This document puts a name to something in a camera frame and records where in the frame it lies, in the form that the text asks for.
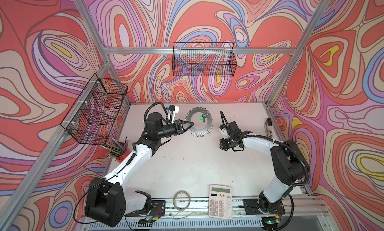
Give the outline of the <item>metal disc with keyrings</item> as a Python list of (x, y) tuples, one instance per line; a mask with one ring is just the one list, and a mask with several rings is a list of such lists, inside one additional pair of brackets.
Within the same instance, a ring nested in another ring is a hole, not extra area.
[[(200, 116), (203, 113), (208, 115), (205, 122), (200, 120)], [(186, 114), (186, 121), (194, 123), (194, 126), (189, 130), (189, 132), (198, 138), (209, 135), (213, 129), (213, 117), (205, 107), (195, 107), (190, 109)]]

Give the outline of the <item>key with green tag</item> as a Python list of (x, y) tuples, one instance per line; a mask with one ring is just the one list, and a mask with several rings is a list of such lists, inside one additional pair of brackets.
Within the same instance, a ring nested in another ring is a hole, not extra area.
[(207, 117), (208, 117), (208, 115), (203, 113), (203, 114), (200, 116), (200, 120), (203, 121), (203, 122), (205, 122), (206, 119), (207, 119)]

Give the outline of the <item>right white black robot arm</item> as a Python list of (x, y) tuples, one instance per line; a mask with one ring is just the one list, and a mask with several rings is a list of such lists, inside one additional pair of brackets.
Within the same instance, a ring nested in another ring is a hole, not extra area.
[(245, 209), (256, 209), (263, 214), (270, 213), (281, 201), (290, 195), (295, 187), (305, 186), (310, 181), (310, 165), (293, 140), (278, 141), (256, 135), (251, 131), (241, 131), (236, 122), (228, 122), (220, 112), (222, 124), (220, 149), (242, 152), (246, 148), (263, 153), (271, 158), (275, 177), (260, 194), (255, 205), (245, 205)]

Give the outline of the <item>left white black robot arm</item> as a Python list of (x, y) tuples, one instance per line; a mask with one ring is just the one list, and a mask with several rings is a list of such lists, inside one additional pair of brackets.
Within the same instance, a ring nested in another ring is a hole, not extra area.
[(149, 161), (157, 150), (164, 145), (163, 138), (187, 132), (193, 123), (176, 120), (179, 107), (165, 107), (161, 102), (150, 105), (144, 113), (144, 130), (140, 138), (133, 143), (132, 152), (102, 179), (91, 181), (84, 213), (93, 219), (110, 227), (115, 227), (123, 217), (136, 213), (147, 215), (152, 211), (152, 196), (144, 191), (127, 191), (130, 180), (143, 164)]

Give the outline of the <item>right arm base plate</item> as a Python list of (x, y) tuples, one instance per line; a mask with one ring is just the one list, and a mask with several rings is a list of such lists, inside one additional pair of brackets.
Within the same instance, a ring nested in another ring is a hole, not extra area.
[(270, 203), (266, 199), (244, 199), (243, 207), (247, 215), (279, 215), (286, 213), (282, 201)]

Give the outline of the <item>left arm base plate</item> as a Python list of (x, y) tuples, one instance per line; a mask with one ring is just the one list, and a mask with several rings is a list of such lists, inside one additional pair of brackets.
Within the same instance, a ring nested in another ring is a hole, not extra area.
[(154, 200), (150, 205), (150, 209), (135, 211), (126, 215), (127, 217), (152, 217), (161, 218), (165, 214), (166, 201), (165, 200)]

